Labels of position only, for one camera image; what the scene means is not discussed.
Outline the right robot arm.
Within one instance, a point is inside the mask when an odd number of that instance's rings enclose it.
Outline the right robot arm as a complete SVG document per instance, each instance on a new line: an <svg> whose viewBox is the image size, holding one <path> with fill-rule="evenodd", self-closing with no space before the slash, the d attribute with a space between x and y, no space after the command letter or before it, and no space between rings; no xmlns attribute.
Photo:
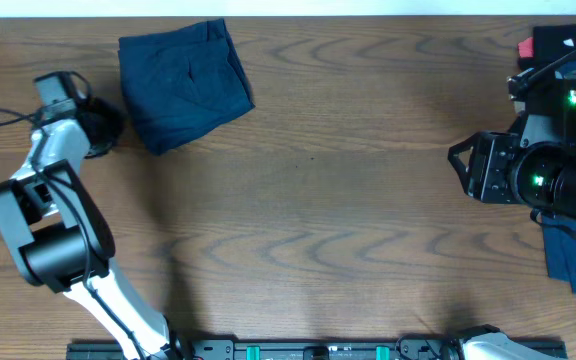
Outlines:
<svg viewBox="0 0 576 360"><path fill-rule="evenodd" d="M576 60L528 68L507 81L517 118L449 148L464 193L529 208L547 247L550 276L576 292Z"/></svg>

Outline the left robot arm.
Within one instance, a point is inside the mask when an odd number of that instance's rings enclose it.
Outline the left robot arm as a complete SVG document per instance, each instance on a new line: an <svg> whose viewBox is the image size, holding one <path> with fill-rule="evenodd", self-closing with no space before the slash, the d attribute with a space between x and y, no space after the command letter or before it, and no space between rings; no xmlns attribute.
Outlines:
<svg viewBox="0 0 576 360"><path fill-rule="evenodd" d="M125 359L190 359L192 348L147 304L115 260L108 223L79 172L106 155L123 130L119 110L80 91L80 74L35 78L40 108L28 116L31 148L0 183L0 234L21 276L83 306L118 342Z"/></svg>

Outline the navy blue shorts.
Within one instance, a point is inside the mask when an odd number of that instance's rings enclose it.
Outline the navy blue shorts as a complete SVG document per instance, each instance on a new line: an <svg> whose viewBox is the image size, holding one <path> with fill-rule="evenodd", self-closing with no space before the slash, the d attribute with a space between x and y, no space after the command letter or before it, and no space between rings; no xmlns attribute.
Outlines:
<svg viewBox="0 0 576 360"><path fill-rule="evenodd" d="M154 155L192 142L254 108L223 19L119 39L124 103Z"/></svg>

